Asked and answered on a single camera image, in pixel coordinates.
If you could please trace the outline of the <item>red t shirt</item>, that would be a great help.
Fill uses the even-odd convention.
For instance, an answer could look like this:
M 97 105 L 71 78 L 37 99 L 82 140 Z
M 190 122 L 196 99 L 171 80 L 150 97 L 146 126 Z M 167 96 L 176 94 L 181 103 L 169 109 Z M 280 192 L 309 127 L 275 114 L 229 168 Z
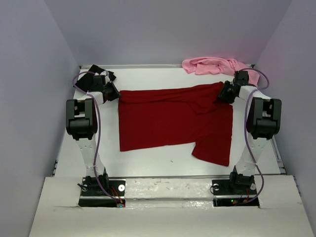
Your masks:
M 218 99 L 224 84 L 122 90 L 118 101 L 122 152 L 194 143 L 192 155 L 229 166 L 233 107 Z

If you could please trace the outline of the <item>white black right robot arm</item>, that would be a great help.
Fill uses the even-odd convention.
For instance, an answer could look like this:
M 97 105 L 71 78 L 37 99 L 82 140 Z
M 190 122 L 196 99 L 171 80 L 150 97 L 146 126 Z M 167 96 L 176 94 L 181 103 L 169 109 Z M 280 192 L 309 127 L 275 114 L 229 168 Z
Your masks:
M 249 68 L 238 70 L 232 82 L 226 81 L 218 99 L 232 104 L 236 98 L 246 102 L 244 111 L 245 147 L 228 179 L 214 180 L 210 190 L 216 196 L 261 193 L 256 189 L 255 173 L 262 174 L 258 160 L 267 143 L 280 130 L 282 101 L 262 93 L 250 83 Z

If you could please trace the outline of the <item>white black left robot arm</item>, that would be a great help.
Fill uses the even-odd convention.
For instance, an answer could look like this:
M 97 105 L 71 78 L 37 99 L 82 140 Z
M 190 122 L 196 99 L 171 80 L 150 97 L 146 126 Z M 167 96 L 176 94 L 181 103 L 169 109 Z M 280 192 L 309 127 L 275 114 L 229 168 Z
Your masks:
M 66 101 L 66 132 L 78 145 L 85 165 L 85 178 L 79 187 L 91 196 L 105 195 L 116 200 L 109 194 L 110 180 L 106 168 L 99 156 L 101 141 L 101 115 L 99 105 L 121 97 L 113 83 L 113 76 L 108 73 L 90 74 L 91 84 L 83 90 L 76 82 L 73 86 L 84 93 L 79 99 Z

